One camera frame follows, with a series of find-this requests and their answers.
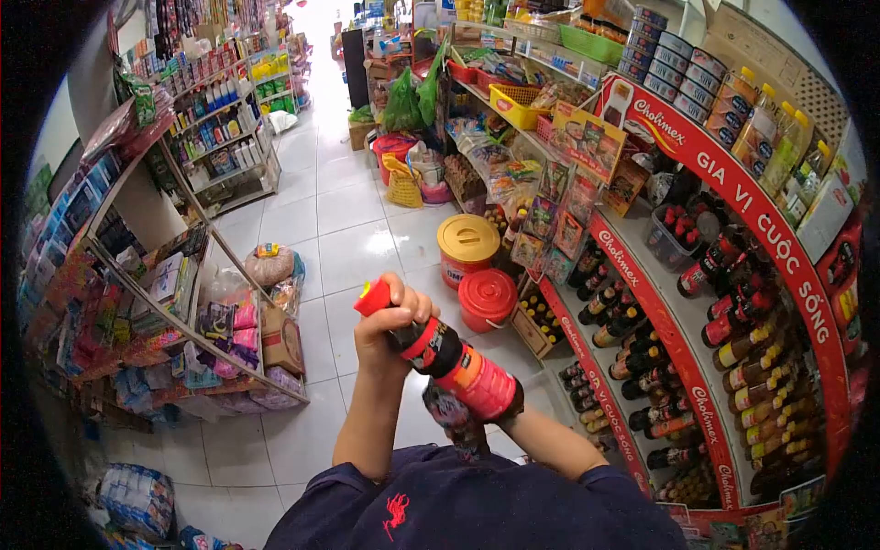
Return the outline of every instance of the chili sauce bottle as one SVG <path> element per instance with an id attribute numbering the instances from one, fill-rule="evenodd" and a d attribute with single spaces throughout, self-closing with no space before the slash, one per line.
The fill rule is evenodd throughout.
<path id="1" fill-rule="evenodd" d="M 355 310 L 369 317 L 386 307 L 396 307 L 388 283 L 377 279 L 364 284 Z M 523 411 L 524 392 L 519 380 L 462 342 L 440 319 L 412 321 L 388 331 L 388 341 L 417 372 L 434 378 L 438 386 L 467 405 L 478 420 L 499 422 Z"/>

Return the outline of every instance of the navy shirt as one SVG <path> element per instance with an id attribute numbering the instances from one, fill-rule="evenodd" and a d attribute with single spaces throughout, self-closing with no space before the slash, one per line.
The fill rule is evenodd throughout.
<path id="1" fill-rule="evenodd" d="M 599 466 L 577 483 L 496 455 L 473 465 L 452 447 L 392 455 L 376 485 L 351 463 L 318 474 L 266 544 L 291 548 L 684 548 L 681 530 L 635 482 Z"/>

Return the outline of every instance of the aisle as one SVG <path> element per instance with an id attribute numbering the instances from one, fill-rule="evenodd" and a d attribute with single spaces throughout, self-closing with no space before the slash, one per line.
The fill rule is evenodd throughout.
<path id="1" fill-rule="evenodd" d="M 191 524 L 246 547 L 262 547 L 305 484 L 330 466 L 354 390 L 352 329 L 358 314 L 352 304 L 365 279 L 397 272 L 431 296 L 442 318 L 490 359 L 520 379 L 538 370 L 512 328 L 475 336 L 461 322 L 458 297 L 442 282 L 437 266 L 436 230 L 455 209 L 411 210 L 386 202 L 367 154 L 349 147 L 348 88 L 326 48 L 316 45 L 312 66 L 314 105 L 276 140 L 284 170 L 279 194 L 219 222 L 239 256 L 264 242 L 291 246 L 302 256 L 307 276 L 299 325 L 312 403 L 161 429 L 155 436 L 126 430 L 106 434 L 109 460 L 142 464 L 172 477 L 181 527 Z M 212 253 L 226 267 L 229 261 L 221 256 Z M 426 381 L 415 373 L 407 378 L 397 448 L 448 443 L 422 404 Z M 503 456 L 523 454 L 500 431 L 488 441 Z"/>

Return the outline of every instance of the hand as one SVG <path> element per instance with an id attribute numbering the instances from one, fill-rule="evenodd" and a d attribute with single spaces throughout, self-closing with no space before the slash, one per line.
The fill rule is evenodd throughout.
<path id="1" fill-rule="evenodd" d="M 392 304 L 398 307 L 379 310 L 369 317 L 362 316 L 361 322 L 355 326 L 359 372 L 403 378 L 409 372 L 409 363 L 388 347 L 385 333 L 413 321 L 424 323 L 430 317 L 440 317 L 440 308 L 432 304 L 429 297 L 405 286 L 395 273 L 385 273 L 381 279 L 388 283 Z"/>

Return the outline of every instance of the green basket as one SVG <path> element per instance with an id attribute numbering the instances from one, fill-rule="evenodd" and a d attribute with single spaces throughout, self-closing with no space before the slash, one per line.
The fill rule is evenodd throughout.
<path id="1" fill-rule="evenodd" d="M 598 34 L 587 33 L 576 26 L 559 25 L 562 46 L 608 65 L 617 65 L 623 55 L 623 44 Z"/>

